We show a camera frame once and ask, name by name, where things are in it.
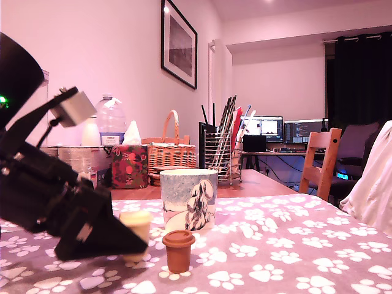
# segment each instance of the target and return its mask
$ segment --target purple tablecloth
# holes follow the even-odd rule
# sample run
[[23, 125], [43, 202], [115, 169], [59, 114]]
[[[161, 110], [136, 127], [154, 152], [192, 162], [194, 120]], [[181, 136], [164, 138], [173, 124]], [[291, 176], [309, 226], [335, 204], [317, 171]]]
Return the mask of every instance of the purple tablecloth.
[[58, 239], [2, 221], [0, 293], [392, 294], [392, 239], [317, 197], [219, 199], [216, 226], [194, 233], [182, 274], [167, 269], [161, 208], [160, 200], [113, 202], [115, 214], [155, 216], [136, 265], [120, 255], [60, 262]]

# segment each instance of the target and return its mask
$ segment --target black speaker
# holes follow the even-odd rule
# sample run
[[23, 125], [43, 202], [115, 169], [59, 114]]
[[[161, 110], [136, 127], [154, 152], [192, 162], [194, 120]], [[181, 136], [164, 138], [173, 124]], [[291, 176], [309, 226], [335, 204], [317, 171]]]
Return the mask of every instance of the black speaker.
[[244, 152], [265, 152], [266, 137], [256, 135], [244, 135]]

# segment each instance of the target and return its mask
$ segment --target white bottle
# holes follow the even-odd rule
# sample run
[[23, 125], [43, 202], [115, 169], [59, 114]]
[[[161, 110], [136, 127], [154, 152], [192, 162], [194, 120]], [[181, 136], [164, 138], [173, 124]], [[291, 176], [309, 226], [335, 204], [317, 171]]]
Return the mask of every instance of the white bottle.
[[97, 126], [97, 117], [92, 116], [86, 120], [83, 134], [81, 136], [82, 146], [99, 146], [100, 135]]

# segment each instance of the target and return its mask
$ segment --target plastic water bottle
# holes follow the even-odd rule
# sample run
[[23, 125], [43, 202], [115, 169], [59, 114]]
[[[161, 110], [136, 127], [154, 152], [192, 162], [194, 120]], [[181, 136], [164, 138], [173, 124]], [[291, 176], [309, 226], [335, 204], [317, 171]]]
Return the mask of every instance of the plastic water bottle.
[[121, 144], [127, 129], [121, 101], [111, 94], [104, 94], [96, 110], [101, 145]]

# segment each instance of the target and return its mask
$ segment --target ceramic mug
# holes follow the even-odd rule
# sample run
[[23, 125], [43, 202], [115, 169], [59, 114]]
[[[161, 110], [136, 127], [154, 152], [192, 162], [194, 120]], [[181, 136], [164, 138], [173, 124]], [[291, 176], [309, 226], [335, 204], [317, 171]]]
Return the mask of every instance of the ceramic mug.
[[213, 228], [217, 182], [215, 170], [162, 171], [160, 192], [166, 231]]

